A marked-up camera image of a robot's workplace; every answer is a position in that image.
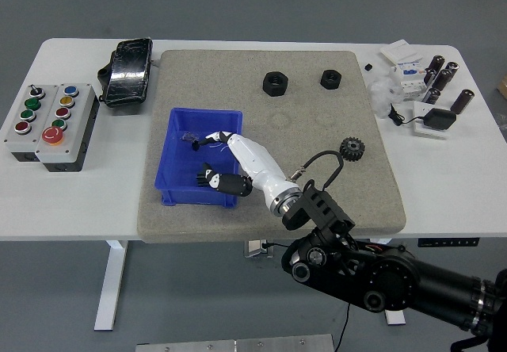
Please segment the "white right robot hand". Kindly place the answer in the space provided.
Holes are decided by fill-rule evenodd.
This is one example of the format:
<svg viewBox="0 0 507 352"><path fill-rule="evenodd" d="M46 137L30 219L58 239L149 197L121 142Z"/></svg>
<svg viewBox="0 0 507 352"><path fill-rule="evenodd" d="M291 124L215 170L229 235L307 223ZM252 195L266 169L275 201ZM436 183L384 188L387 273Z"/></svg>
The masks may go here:
<svg viewBox="0 0 507 352"><path fill-rule="evenodd" d="M270 212L282 217L302 195L301 189L284 176L275 159L267 149L244 136L231 132L214 132L202 140L192 143L193 150L209 143L224 143L246 173L222 174L208 163L197 174L199 186L209 186L220 193L246 197L252 189L259 189L265 196Z"/></svg>

